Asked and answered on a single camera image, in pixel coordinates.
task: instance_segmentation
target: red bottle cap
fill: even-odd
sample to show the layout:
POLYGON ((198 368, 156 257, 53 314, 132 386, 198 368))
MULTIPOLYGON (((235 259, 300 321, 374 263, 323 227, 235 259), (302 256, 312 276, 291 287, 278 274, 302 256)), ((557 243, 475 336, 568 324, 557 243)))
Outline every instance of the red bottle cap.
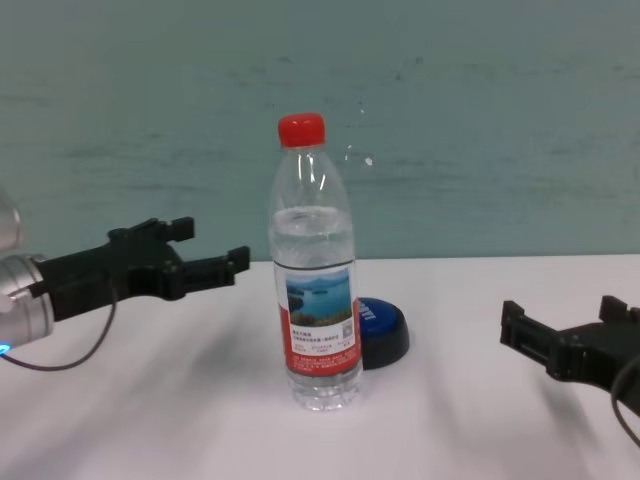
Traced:
POLYGON ((324 143, 324 120, 318 113, 296 113, 278 122, 280 144, 284 148, 311 147, 324 143))

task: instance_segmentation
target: blue object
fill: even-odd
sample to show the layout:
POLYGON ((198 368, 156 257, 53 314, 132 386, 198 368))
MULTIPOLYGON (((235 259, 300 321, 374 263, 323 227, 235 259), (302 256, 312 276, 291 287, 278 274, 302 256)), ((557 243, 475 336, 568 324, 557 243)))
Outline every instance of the blue object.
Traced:
POLYGON ((376 337, 389 333, 396 325, 395 307, 377 298, 358 299, 360 336, 376 337))
POLYGON ((377 298, 358 299, 362 365, 365 370, 385 367, 409 350, 409 330, 398 307, 377 298))

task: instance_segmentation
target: lake image on label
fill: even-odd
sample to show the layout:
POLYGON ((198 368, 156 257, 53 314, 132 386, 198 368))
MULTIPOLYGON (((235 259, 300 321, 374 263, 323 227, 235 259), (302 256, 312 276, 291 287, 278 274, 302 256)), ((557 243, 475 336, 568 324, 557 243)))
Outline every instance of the lake image on label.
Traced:
POLYGON ((353 315, 349 269, 331 273, 287 273, 290 321, 304 327, 326 327, 353 315))

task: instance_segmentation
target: qr code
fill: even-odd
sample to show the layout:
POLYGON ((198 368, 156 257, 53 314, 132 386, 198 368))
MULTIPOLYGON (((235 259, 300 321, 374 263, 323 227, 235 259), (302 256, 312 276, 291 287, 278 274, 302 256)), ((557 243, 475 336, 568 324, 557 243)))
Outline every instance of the qr code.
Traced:
POLYGON ((347 322, 342 326, 342 338, 349 338, 353 335, 353 323, 347 322))

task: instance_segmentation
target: bottle label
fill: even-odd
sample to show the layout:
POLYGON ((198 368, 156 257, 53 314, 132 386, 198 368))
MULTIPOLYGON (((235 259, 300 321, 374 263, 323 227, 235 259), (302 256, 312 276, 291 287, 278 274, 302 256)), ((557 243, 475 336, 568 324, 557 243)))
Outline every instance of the bottle label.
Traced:
POLYGON ((275 265, 287 367, 301 375, 332 376, 361 358, 353 262, 301 270, 275 265))

